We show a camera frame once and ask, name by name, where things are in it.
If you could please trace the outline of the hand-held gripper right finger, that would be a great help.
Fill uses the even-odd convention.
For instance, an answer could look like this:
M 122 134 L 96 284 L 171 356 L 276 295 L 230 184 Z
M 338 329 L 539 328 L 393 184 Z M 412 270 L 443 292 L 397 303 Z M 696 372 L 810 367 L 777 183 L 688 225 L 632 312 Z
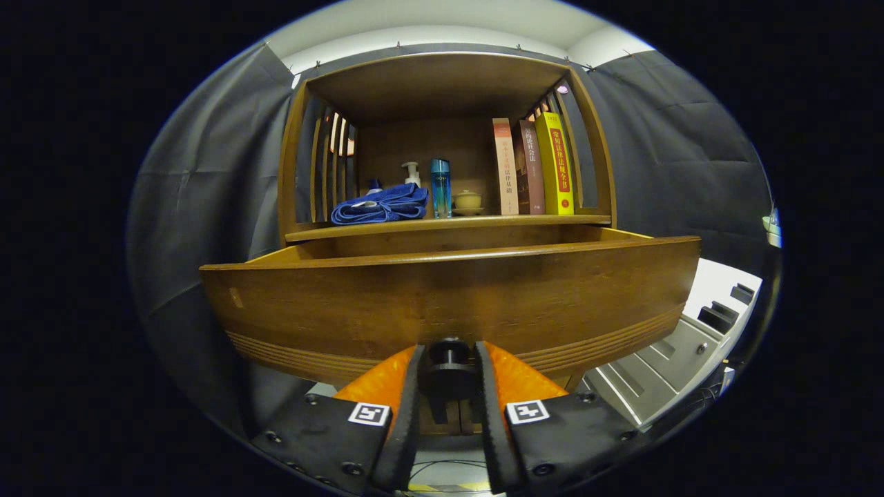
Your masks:
M 490 488 L 508 496 L 585 496 L 588 484 L 643 450 L 643 432 L 594 392 L 530 388 L 537 372 L 474 343 Z

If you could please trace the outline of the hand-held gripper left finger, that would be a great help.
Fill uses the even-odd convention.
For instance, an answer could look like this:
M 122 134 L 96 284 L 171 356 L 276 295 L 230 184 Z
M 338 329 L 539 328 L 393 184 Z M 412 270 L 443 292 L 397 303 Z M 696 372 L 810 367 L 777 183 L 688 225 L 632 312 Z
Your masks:
M 419 435 L 418 370 L 423 346 L 385 360 L 388 396 L 346 400 L 306 393 L 284 403 L 252 445 L 283 467 L 345 496 L 406 491 Z

